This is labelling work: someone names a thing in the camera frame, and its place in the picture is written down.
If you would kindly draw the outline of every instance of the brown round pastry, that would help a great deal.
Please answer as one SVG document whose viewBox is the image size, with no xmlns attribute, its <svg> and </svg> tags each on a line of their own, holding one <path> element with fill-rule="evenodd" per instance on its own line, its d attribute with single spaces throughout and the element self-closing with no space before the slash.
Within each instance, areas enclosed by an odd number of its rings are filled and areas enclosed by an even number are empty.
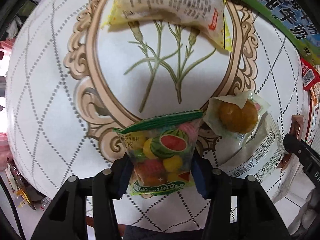
<svg viewBox="0 0 320 240">
<path fill-rule="evenodd" d="M 258 122 L 258 111 L 252 101 L 247 100 L 244 107 L 221 101 L 219 118 L 230 132 L 248 133 Z"/>
</svg>

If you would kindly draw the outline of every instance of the pink cloth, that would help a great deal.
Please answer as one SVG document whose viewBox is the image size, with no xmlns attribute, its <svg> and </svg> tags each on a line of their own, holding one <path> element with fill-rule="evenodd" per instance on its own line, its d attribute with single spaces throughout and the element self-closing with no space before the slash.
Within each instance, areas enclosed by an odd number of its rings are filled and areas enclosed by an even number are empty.
<svg viewBox="0 0 320 240">
<path fill-rule="evenodd" d="M 10 160 L 13 159 L 8 143 L 7 133 L 0 133 L 0 171 L 7 168 L 7 158 Z"/>
</svg>

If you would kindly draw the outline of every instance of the dotted diamond pattern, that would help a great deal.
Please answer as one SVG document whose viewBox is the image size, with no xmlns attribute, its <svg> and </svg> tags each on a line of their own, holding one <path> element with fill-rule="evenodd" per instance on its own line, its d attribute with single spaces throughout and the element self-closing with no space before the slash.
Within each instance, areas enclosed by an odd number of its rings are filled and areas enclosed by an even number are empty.
<svg viewBox="0 0 320 240">
<path fill-rule="evenodd" d="M 50 198 L 69 176 L 91 177 L 110 167 L 97 141 L 85 137 L 87 124 L 73 103 L 77 81 L 62 63 L 76 17 L 87 3 L 43 0 L 22 27 L 9 65 L 6 105 L 11 149 L 23 176 Z M 308 106 L 299 56 L 288 39 L 258 14 L 254 26 L 259 44 L 255 92 L 271 103 L 270 112 L 284 136 L 291 115 L 304 113 Z M 206 153 L 217 167 L 223 159 L 219 143 L 215 152 Z M 270 197 L 281 190 L 289 174 L 276 170 L 263 182 Z M 210 201 L 191 187 L 149 199 L 125 194 L 114 205 L 121 224 L 176 232 L 203 228 Z M 91 197 L 87 198 L 87 214 L 92 215 Z M 230 222 L 235 221 L 233 197 Z"/>
</svg>

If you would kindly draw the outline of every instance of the plant illustration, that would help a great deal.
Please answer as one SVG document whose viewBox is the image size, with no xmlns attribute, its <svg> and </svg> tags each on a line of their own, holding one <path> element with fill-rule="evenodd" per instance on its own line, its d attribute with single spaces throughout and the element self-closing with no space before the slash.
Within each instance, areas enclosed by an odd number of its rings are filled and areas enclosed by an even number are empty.
<svg viewBox="0 0 320 240">
<path fill-rule="evenodd" d="M 144 58 L 142 58 L 141 60 L 137 61 L 136 63 L 134 63 L 129 69 L 127 69 L 127 71 L 124 73 L 124 75 L 127 75 L 130 71 L 132 71 L 135 67 L 137 67 L 138 65 L 147 62 L 148 64 L 148 68 L 150 70 L 151 76 L 150 76 L 150 80 L 149 83 L 147 85 L 146 88 L 146 93 L 143 96 L 142 102 L 140 104 L 139 107 L 139 112 L 141 113 L 143 111 L 143 108 L 147 102 L 148 96 L 150 94 L 151 91 L 151 87 L 153 84 L 153 81 L 156 77 L 156 72 L 159 68 L 159 66 L 164 67 L 170 74 L 174 84 L 175 84 L 175 88 L 177 91 L 177 97 L 178 97 L 178 102 L 179 104 L 181 104 L 182 102 L 182 97 L 181 97 L 181 87 L 182 87 L 182 81 L 184 79 L 184 77 L 197 65 L 199 65 L 201 62 L 205 61 L 207 58 L 209 58 L 210 56 L 212 56 L 216 49 L 214 49 L 211 53 L 207 54 L 204 57 L 201 57 L 200 59 L 196 60 L 195 62 L 191 63 L 190 65 L 187 65 L 187 61 L 189 59 L 189 57 L 192 55 L 192 53 L 194 52 L 194 50 L 192 49 L 192 47 L 194 46 L 194 44 L 196 43 L 196 39 L 198 34 L 200 33 L 200 31 L 196 28 L 191 28 L 190 30 L 190 34 L 189 34 L 189 38 L 188 38 L 188 43 L 189 45 L 186 45 L 186 52 L 185 52 L 185 56 L 184 56 L 184 60 L 181 64 L 181 47 L 183 46 L 183 44 L 181 43 L 181 32 L 182 30 L 185 28 L 184 26 L 180 26 L 180 25 L 174 25 L 174 30 L 171 28 L 171 25 L 168 23 L 168 28 L 171 32 L 171 34 L 175 37 L 175 40 L 177 41 L 177 49 L 171 53 L 168 54 L 164 57 L 160 57 L 160 52 L 161 52 L 161 36 L 162 36 L 162 31 L 164 29 L 164 25 L 162 21 L 154 21 L 154 24 L 156 26 L 156 30 L 157 30 L 157 36 L 158 36 L 158 43 L 157 43 L 157 49 L 156 51 L 154 51 L 154 49 L 152 49 L 150 46 L 148 46 L 147 42 L 143 41 L 143 35 L 141 33 L 140 30 L 140 24 L 138 21 L 136 22 L 129 22 L 128 25 L 133 33 L 133 36 L 135 38 L 136 41 L 129 41 L 129 43 L 132 44 L 137 44 L 139 49 L 142 51 L 142 53 L 144 54 Z M 167 59 L 175 56 L 177 54 L 178 56 L 178 62 L 177 62 L 177 74 L 175 74 L 175 72 L 173 71 L 172 67 L 166 62 Z"/>
</svg>

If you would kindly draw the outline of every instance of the black cable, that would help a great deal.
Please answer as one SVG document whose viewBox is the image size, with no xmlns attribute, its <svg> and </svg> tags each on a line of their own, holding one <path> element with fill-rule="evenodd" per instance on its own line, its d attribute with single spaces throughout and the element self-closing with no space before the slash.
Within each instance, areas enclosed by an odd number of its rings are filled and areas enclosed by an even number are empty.
<svg viewBox="0 0 320 240">
<path fill-rule="evenodd" d="M 10 192 L 8 191 L 7 186 L 5 185 L 5 183 L 4 183 L 4 181 L 3 181 L 1 176 L 0 176 L 0 185 L 1 185 L 5 195 L 7 196 L 8 201 L 10 203 L 10 206 L 11 206 L 11 209 L 12 209 L 12 213 L 14 215 L 14 218 L 16 220 L 17 227 L 18 227 L 18 230 L 19 230 L 19 233 L 20 233 L 20 237 L 22 238 L 22 240 L 26 240 L 26 237 L 25 237 L 23 229 L 22 229 L 22 225 L 21 225 L 21 222 L 20 222 L 20 218 L 19 218 L 17 209 L 16 209 L 16 207 L 15 207 L 15 205 L 13 203 L 13 200 L 11 198 Z"/>
</svg>

